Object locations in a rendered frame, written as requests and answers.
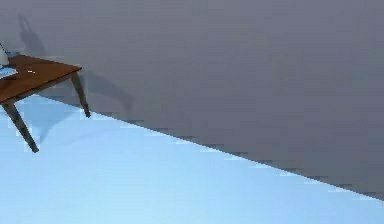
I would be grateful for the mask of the blue flat book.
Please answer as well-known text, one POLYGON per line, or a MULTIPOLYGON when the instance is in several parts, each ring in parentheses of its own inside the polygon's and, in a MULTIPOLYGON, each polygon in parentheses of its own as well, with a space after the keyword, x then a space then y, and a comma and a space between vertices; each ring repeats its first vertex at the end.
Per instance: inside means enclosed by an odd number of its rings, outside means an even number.
POLYGON ((3 67, 0 69, 0 79, 17 74, 17 70, 14 68, 3 67))

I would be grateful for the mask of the white rounded object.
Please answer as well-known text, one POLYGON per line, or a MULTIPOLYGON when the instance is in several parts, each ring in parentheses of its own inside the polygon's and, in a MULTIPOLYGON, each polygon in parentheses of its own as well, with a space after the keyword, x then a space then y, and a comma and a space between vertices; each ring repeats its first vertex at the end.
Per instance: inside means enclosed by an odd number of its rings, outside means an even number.
POLYGON ((1 43, 0 43, 0 64, 2 66, 8 66, 9 65, 8 55, 6 53, 5 48, 3 47, 3 45, 1 43))

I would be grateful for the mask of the brown wooden table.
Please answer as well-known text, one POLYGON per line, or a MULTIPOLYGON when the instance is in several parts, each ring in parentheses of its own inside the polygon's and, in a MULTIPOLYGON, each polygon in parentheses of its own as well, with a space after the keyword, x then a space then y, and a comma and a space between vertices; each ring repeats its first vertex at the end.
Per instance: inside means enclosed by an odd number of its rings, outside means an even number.
POLYGON ((17 74, 0 79, 0 105, 33 153, 37 153, 39 148, 16 108, 18 101, 66 80, 71 80, 85 115, 91 116, 78 74, 81 70, 80 66, 28 55, 17 55, 12 57, 9 62, 11 67, 17 70, 17 74), (27 70, 33 70, 36 73, 28 73, 27 70))

